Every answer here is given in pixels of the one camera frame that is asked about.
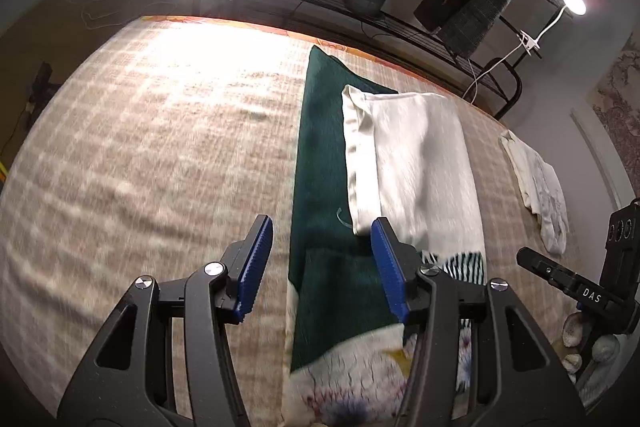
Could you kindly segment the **gloved right hand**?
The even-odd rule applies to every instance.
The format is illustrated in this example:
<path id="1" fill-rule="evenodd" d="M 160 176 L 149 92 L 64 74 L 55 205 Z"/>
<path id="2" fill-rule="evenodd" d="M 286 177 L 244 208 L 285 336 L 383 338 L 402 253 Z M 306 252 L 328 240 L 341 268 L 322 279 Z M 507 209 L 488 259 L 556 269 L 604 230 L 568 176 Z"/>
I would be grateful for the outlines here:
<path id="1" fill-rule="evenodd" d="M 620 355 L 620 340 L 615 335 L 598 335 L 582 312 L 574 312 L 565 319 L 553 349 L 582 405 L 591 407 L 608 389 L 608 375 Z"/>

